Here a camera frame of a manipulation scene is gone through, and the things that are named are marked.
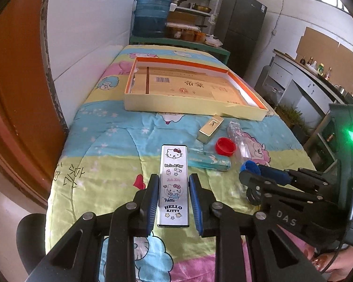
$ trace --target black chair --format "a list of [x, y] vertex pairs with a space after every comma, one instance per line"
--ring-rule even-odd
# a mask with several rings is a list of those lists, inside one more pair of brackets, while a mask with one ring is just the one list
[[21, 219], [17, 227], [16, 243], [25, 270], [30, 274], [46, 255], [45, 251], [46, 215], [34, 213]]

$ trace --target open box lid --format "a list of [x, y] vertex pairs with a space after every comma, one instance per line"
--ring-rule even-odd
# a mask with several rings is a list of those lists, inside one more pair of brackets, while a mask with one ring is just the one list
[[131, 111], [218, 114], [253, 120], [262, 120], [268, 112], [231, 70], [152, 57], [135, 59], [124, 106]]

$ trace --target refrigerator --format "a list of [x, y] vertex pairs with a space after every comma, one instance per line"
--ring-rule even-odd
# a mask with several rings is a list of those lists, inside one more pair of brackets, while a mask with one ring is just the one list
[[230, 52], [227, 66], [240, 77], [249, 66], [266, 12], [256, 0], [222, 0], [214, 35]]

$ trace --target bed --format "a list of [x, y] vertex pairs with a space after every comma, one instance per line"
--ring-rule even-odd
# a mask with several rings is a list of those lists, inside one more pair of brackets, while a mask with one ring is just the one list
[[[136, 56], [226, 68], [210, 54], [189, 49], [130, 45], [122, 50], [78, 110], [70, 128], [48, 200], [46, 252], [83, 213], [110, 213], [131, 201], [147, 185], [150, 175], [159, 173], [163, 144], [185, 144], [214, 152], [217, 138], [227, 136], [228, 123], [236, 120], [225, 118], [215, 137], [203, 145], [196, 136], [209, 116], [125, 111], [123, 92]], [[279, 169], [314, 169], [302, 146], [271, 108], [261, 122], [238, 121], [256, 163]], [[238, 192], [237, 170], [189, 168], [189, 174], [193, 172], [198, 173], [202, 186], [212, 190], [217, 200], [236, 211], [255, 211]], [[136, 180], [139, 174], [143, 175], [143, 182]], [[193, 222], [190, 211], [187, 229], [155, 226], [148, 238], [135, 238], [138, 282], [214, 281], [215, 240], [200, 238]], [[106, 249], [107, 240], [102, 251], [100, 282], [104, 282]]]

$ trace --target green shelf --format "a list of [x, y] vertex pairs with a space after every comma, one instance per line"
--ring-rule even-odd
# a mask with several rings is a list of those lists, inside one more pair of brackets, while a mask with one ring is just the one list
[[184, 41], [180, 39], [145, 38], [145, 37], [131, 36], [129, 39], [129, 44], [164, 44], [164, 45], [171, 45], [173, 47], [182, 47], [182, 48], [196, 49], [203, 52], [211, 52], [211, 53], [219, 54], [221, 57], [219, 60], [224, 65], [227, 64], [230, 57], [230, 52], [223, 48], [215, 48], [215, 47], [211, 47], [210, 45], [197, 43], [197, 42]]

